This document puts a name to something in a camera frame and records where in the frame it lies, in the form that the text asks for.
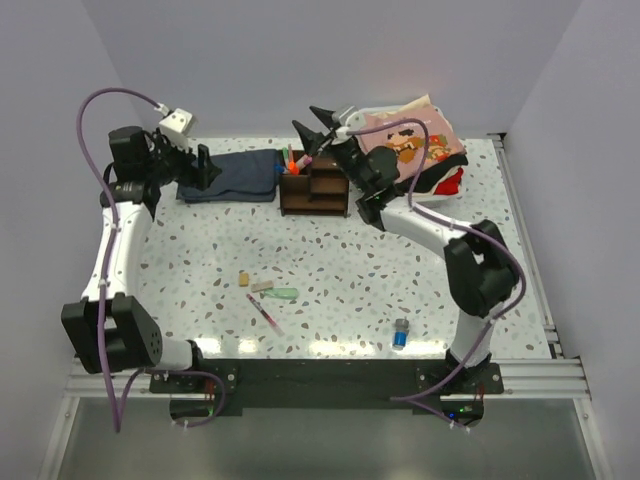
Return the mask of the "green capped white marker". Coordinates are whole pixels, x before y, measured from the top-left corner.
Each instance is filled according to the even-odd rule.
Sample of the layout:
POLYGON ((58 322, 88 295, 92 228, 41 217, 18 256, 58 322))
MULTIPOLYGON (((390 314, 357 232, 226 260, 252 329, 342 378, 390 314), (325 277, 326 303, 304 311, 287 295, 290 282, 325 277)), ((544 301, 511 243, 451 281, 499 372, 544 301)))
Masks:
POLYGON ((282 148, 283 165, 285 169, 288 169, 290 163, 290 151, 288 147, 282 148))

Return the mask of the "black orange highlighter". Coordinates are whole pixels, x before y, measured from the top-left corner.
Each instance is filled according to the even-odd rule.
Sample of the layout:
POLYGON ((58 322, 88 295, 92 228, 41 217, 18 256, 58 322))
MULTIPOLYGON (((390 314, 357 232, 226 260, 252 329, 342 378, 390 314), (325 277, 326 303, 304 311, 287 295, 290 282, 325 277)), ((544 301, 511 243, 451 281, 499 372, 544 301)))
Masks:
POLYGON ((288 164, 288 172, 292 175, 299 175, 300 174, 300 167, 297 165, 296 162, 290 162, 288 164))

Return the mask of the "dark red gel pen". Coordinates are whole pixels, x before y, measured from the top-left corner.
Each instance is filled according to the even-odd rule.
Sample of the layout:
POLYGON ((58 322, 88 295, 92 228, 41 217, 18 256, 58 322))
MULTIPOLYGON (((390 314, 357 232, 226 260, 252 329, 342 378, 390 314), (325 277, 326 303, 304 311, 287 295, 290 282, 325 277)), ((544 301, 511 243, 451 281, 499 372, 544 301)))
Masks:
POLYGON ((273 317, 264 309, 264 307, 254 298, 253 295, 247 293, 246 298, 253 305, 253 307, 259 312, 259 314, 267 321, 270 327, 276 332, 278 336, 283 336, 284 332, 273 319, 273 317))

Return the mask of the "blue grey pencil sharpener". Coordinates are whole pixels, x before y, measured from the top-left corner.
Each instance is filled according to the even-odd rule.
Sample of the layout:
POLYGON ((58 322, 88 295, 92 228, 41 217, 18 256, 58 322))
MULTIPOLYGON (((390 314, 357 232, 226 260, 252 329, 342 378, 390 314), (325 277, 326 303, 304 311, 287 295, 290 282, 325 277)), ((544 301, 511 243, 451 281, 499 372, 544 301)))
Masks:
POLYGON ((392 340, 394 349, 404 349, 409 334, 409 321, 407 319, 397 319, 392 340))

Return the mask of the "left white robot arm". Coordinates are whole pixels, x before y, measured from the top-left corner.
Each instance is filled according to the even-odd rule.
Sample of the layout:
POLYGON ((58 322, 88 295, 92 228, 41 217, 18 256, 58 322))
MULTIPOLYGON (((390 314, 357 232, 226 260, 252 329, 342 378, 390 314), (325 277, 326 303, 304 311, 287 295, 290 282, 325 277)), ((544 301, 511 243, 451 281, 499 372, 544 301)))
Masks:
POLYGON ((159 130, 126 126, 108 135, 113 161, 101 176, 102 235, 81 299, 63 306, 62 325, 85 370, 138 368, 172 371, 185 392, 200 390, 207 368, 194 342, 163 340, 138 300, 140 259, 163 186, 204 190, 221 174, 207 146, 180 150, 159 130))

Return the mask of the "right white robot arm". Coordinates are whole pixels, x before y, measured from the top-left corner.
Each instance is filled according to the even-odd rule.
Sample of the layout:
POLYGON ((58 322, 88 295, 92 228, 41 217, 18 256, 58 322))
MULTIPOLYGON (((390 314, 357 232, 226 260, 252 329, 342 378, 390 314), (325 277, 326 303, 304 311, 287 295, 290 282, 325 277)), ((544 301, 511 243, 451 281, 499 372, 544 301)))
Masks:
POLYGON ((422 205, 412 189, 399 184, 400 151, 382 144, 369 151, 359 139, 393 130, 396 122, 369 128, 363 114, 351 107, 343 112, 314 108, 326 132, 292 123, 305 154, 332 157, 360 191, 356 205, 362 220, 380 231, 409 239, 441 257, 451 298, 459 309, 456 333, 447 354, 455 362, 445 369, 448 386, 469 392, 481 380, 478 365, 490 355, 495 322, 524 296, 526 279, 509 251, 498 226, 483 220, 472 224, 438 214, 422 205))

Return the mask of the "folded dark blue cloth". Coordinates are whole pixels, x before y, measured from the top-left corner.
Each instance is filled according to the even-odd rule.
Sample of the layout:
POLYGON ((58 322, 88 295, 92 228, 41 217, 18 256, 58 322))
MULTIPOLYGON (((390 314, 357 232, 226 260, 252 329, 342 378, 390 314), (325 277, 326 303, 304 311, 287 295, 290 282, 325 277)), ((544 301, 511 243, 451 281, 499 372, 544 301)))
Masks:
POLYGON ((261 149, 213 155, 222 173, 205 190, 179 186, 176 199, 184 203, 272 202, 276 196, 281 153, 261 149))

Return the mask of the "brown wooden desk organizer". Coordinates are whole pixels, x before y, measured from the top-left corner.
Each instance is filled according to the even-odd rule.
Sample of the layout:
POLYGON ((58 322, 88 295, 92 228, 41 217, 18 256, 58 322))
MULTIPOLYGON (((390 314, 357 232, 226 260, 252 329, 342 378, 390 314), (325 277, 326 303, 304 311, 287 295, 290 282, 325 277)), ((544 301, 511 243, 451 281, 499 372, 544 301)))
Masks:
MULTIPOLYGON (((304 155, 294 149, 295 162, 304 155)), ((331 156, 321 154, 300 170, 279 178, 279 203, 282 216, 313 215, 346 217, 349 181, 331 156)))

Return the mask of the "pink pixel-print shirt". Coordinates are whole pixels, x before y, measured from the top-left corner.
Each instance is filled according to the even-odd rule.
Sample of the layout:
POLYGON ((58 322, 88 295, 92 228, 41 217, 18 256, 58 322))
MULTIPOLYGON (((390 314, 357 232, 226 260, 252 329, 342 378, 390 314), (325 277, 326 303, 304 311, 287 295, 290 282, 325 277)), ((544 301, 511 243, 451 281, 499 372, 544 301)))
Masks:
POLYGON ((365 108, 366 128, 388 126, 403 121, 390 129, 363 135, 359 142, 363 151, 385 146, 397 156, 398 182, 406 181, 418 172, 423 155, 423 170, 454 154, 464 154, 466 149, 452 125, 435 107, 428 94, 401 107, 365 108))

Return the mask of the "black garment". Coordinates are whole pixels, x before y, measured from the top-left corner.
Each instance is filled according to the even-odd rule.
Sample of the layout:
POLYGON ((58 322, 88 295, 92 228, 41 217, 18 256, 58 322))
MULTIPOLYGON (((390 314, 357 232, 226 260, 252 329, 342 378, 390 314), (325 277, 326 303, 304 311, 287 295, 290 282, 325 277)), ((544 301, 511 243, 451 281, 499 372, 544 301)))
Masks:
POLYGON ((423 170, 417 177, 414 191, 416 193, 428 193, 441 183, 451 171, 456 173, 459 168, 467 165, 468 159, 464 154, 450 155, 444 160, 423 170))

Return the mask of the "white laundry basket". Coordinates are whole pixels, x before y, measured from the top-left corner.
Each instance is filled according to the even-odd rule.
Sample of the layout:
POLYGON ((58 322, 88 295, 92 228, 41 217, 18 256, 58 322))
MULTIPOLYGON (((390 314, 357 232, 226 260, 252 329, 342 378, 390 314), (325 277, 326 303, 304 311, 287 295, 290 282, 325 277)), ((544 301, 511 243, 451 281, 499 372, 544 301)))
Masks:
POLYGON ((452 195, 435 194, 434 192, 419 193, 414 192, 412 199, 414 203, 420 204, 427 208, 440 208, 444 205, 450 205, 461 199, 463 194, 458 192, 452 195))

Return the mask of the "tan eraser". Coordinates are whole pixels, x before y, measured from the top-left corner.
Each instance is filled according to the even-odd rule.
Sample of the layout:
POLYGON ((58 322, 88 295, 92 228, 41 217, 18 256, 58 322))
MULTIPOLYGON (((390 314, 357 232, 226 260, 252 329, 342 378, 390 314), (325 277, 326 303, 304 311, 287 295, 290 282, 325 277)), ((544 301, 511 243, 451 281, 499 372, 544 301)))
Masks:
POLYGON ((257 282, 252 284, 250 286, 250 289, 252 292, 256 293, 256 292, 261 292, 261 291, 271 289, 273 287, 274 287, 273 281, 263 281, 263 282, 257 282))

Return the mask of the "red garment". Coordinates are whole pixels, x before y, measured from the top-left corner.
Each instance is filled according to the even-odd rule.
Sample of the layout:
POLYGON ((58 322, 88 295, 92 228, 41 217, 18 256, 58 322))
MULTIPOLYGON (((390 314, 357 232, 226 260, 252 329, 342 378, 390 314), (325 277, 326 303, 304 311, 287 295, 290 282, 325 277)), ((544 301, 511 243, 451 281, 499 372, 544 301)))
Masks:
POLYGON ((459 193, 464 175, 464 169, 457 167, 448 172, 435 186, 433 194, 436 196, 455 196, 459 193))

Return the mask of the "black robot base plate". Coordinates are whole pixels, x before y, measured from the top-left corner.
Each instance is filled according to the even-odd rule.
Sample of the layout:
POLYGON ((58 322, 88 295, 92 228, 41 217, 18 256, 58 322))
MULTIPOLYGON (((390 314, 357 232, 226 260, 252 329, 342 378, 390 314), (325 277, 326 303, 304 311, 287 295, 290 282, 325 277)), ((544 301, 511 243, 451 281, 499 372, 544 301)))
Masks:
POLYGON ((204 418, 215 407, 230 416, 267 408, 401 409, 403 397, 421 393, 427 410, 475 424, 485 396, 505 391, 500 367, 486 361, 433 391, 452 369, 448 359, 201 359, 193 375, 153 375, 149 390, 170 396, 173 419, 204 418))

